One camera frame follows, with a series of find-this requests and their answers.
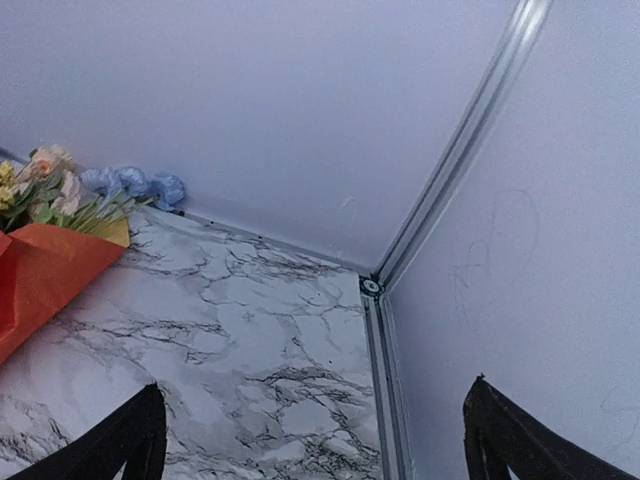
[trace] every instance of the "orange wrapping paper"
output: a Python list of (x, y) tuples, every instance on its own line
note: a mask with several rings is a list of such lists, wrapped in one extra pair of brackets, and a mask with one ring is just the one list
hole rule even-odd
[(101, 237), (53, 225), (0, 232), (0, 363), (115, 262), (128, 224)]

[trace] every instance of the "black object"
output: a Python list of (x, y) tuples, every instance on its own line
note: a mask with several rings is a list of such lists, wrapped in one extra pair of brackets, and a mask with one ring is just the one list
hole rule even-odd
[(8, 480), (160, 480), (167, 446), (166, 411), (147, 385), (75, 442)]
[(464, 447), (471, 480), (638, 480), (553, 433), (484, 381), (464, 402)]

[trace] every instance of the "marble surface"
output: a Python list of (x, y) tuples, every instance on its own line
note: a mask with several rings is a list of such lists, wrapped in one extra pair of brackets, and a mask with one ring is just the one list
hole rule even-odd
[(166, 479), (380, 479), (354, 273), (153, 210), (134, 244), (0, 367), (0, 478), (142, 386)]

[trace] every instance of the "white panel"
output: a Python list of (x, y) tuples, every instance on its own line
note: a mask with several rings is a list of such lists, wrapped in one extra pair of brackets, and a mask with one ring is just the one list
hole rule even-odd
[(511, 9), (5, 0), (0, 144), (171, 170), (195, 213), (373, 267)]
[(392, 294), (418, 479), (466, 478), (476, 375), (640, 475), (640, 4), (556, 2)]

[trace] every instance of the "blue flower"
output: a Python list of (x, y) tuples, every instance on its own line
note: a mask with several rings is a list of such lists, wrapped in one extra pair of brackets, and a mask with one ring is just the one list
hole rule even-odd
[(126, 193), (132, 197), (145, 197), (151, 188), (151, 182), (137, 167), (120, 167), (116, 169), (120, 182), (126, 188)]
[(171, 212), (174, 205), (185, 197), (184, 184), (175, 175), (157, 173), (151, 180), (148, 195), (156, 197), (153, 204), (160, 210)]
[(111, 199), (124, 189), (119, 175), (112, 167), (91, 168), (80, 174), (80, 180), (90, 192)]

